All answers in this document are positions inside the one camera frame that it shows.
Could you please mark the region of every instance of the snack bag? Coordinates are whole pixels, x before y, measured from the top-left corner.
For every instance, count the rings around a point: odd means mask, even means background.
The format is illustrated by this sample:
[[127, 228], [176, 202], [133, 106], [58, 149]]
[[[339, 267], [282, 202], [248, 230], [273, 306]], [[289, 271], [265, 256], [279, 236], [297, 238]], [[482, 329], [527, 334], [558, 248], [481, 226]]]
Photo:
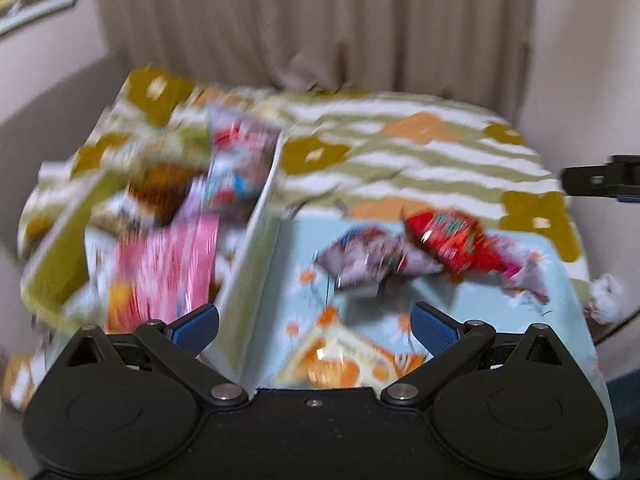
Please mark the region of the snack bag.
[[425, 361], [424, 354], [396, 356], [343, 327], [318, 322], [287, 359], [276, 386], [359, 388], [377, 394]]
[[184, 199], [180, 209], [174, 217], [174, 224], [185, 222], [199, 216], [202, 211], [202, 201], [207, 189], [207, 179], [205, 177], [194, 178], [187, 198]]
[[455, 274], [466, 270], [506, 269], [484, 229], [472, 216], [455, 210], [432, 210], [404, 220], [410, 240]]
[[151, 231], [159, 223], [151, 208], [145, 208], [121, 191], [91, 209], [89, 225], [121, 238]]
[[273, 153], [279, 129], [232, 108], [214, 104], [207, 107], [214, 153]]
[[250, 212], [271, 170], [279, 130], [237, 110], [209, 105], [214, 154], [202, 199], [203, 211]]
[[174, 162], [146, 161], [127, 186], [127, 196], [154, 216], [156, 224], [171, 223], [182, 206], [191, 181], [202, 175], [200, 170]]
[[195, 107], [206, 107], [211, 103], [217, 103], [244, 109], [249, 104], [246, 98], [233, 94], [223, 88], [208, 86], [198, 91], [200, 93], [196, 94], [196, 92], [194, 92], [193, 99], [191, 99], [193, 106]]
[[365, 298], [376, 297], [391, 277], [412, 280], [442, 270], [441, 264], [404, 237], [377, 227], [347, 231], [316, 253], [314, 263], [334, 279], [336, 292]]
[[218, 218], [199, 218], [116, 248], [108, 332], [132, 332], [149, 319], [171, 323], [209, 301]]
[[549, 302], [549, 294], [540, 274], [538, 256], [522, 247], [514, 238], [506, 235], [489, 237], [492, 247], [500, 254], [505, 271], [504, 288], [523, 289], [532, 292], [541, 303]]

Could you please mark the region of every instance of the floral blanket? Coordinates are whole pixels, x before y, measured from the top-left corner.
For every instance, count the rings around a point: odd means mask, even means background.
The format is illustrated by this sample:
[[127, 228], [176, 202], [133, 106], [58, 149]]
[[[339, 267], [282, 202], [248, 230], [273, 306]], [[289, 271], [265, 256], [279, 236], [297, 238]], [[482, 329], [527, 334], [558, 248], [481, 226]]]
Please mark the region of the floral blanket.
[[294, 125], [281, 168], [286, 202], [299, 214], [397, 221], [430, 206], [460, 209], [486, 228], [551, 240], [588, 300], [587, 261], [560, 182], [494, 113], [382, 92], [284, 92], [256, 109]]

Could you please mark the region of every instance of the beige curtain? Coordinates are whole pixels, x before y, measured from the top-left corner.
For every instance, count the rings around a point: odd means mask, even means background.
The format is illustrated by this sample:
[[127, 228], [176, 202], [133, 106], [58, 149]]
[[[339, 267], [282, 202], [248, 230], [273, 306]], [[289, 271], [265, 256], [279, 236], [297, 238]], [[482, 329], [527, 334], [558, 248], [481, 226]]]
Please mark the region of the beige curtain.
[[203, 81], [443, 95], [514, 119], [532, 0], [99, 0], [133, 64]]

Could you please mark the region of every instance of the snack package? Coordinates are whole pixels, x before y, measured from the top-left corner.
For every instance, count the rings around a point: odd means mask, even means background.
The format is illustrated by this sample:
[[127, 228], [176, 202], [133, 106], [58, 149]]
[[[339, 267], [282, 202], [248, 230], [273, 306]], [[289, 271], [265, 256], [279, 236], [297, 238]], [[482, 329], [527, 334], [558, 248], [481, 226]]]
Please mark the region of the snack package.
[[269, 176], [279, 130], [216, 105], [209, 105], [208, 115], [214, 159], [207, 175], [202, 210], [222, 214], [230, 210], [251, 211]]
[[380, 394], [425, 358], [424, 354], [396, 356], [339, 322], [317, 323], [287, 359], [274, 384], [320, 389], [370, 386]]
[[132, 332], [149, 319], [171, 323], [208, 303], [218, 222], [202, 217], [121, 240], [109, 285], [108, 332]]
[[198, 94], [194, 92], [194, 96], [191, 101], [193, 102], [192, 104], [195, 107], [206, 107], [211, 103], [217, 103], [225, 106], [233, 106], [242, 110], [248, 105], [247, 99], [243, 98], [242, 96], [233, 94], [228, 90], [225, 91], [225, 89], [223, 88], [217, 88], [214, 86], [203, 88]]
[[488, 237], [476, 218], [454, 210], [431, 210], [405, 219], [404, 228], [416, 246], [450, 272], [499, 272], [504, 288], [529, 290], [542, 303], [549, 302], [533, 255], [519, 250], [509, 237]]
[[430, 210], [405, 219], [404, 229], [412, 243], [455, 274], [506, 270], [472, 216], [455, 210]]
[[506, 235], [493, 235], [489, 242], [504, 262], [504, 287], [532, 292], [541, 303], [549, 302], [548, 290], [540, 275], [536, 255]]
[[403, 236], [377, 227], [347, 231], [316, 253], [314, 263], [334, 279], [336, 292], [364, 298], [376, 297], [391, 277], [412, 280], [442, 270], [441, 264]]
[[207, 189], [207, 179], [204, 177], [194, 178], [187, 198], [182, 202], [182, 206], [174, 217], [174, 223], [185, 222], [199, 216], [202, 211], [202, 201]]
[[274, 152], [279, 129], [233, 108], [209, 104], [207, 112], [214, 154], [220, 151], [255, 155]]
[[0, 397], [16, 410], [23, 412], [46, 373], [43, 351], [35, 356], [28, 354], [11, 356], [1, 378]]
[[125, 191], [95, 205], [91, 209], [89, 225], [118, 238], [148, 232], [159, 226], [154, 211], [139, 204]]
[[164, 162], [205, 174], [210, 158], [208, 130], [177, 128], [157, 137], [133, 140], [117, 151], [105, 151], [100, 167], [125, 176], [140, 176], [149, 163]]
[[18, 224], [18, 257], [27, 260], [41, 245], [60, 215], [95, 184], [92, 174], [71, 181], [39, 182], [27, 199]]
[[200, 170], [174, 162], [145, 161], [129, 182], [127, 196], [151, 212], [158, 225], [165, 226], [182, 206], [191, 181], [201, 175]]

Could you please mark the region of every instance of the black clamp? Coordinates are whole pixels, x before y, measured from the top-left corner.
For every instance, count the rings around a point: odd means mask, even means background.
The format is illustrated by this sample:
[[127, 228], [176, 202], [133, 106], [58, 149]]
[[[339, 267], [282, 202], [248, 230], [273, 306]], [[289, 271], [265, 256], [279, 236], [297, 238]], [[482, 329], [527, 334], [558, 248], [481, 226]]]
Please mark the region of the black clamp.
[[571, 196], [602, 196], [640, 202], [640, 156], [613, 155], [604, 166], [566, 168], [562, 187]]
[[132, 335], [85, 326], [25, 414], [37, 478], [388, 478], [398, 456], [416, 478], [591, 477], [607, 415], [551, 327], [496, 333], [426, 303], [411, 326], [434, 358], [380, 398], [258, 389], [250, 400], [193, 357], [217, 333], [212, 305]]

